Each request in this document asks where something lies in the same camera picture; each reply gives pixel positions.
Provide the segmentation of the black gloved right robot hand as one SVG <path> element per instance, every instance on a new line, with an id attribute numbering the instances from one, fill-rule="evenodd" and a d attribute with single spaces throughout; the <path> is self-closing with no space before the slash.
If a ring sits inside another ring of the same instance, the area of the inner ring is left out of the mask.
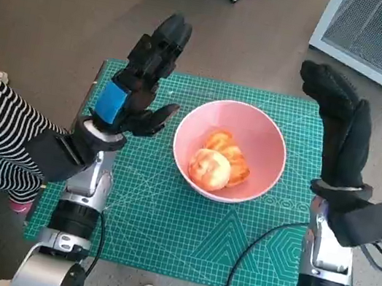
<path id="1" fill-rule="evenodd" d="M 300 76 L 323 122 L 321 180 L 337 188 L 362 188 L 372 128 L 369 102 L 330 65 L 303 61 Z"/>

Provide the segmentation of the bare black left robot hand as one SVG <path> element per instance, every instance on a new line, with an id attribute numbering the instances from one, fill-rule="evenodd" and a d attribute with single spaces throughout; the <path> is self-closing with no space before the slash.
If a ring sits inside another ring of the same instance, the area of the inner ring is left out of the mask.
<path id="1" fill-rule="evenodd" d="M 99 96 L 91 118 L 99 131 L 135 136 L 158 132 L 175 112 L 177 105 L 153 112 L 159 80 L 176 68 L 176 60 L 192 36 L 192 26 L 182 14 L 165 19 L 152 34 L 143 34 L 128 54 L 126 67 L 108 81 Z"/>

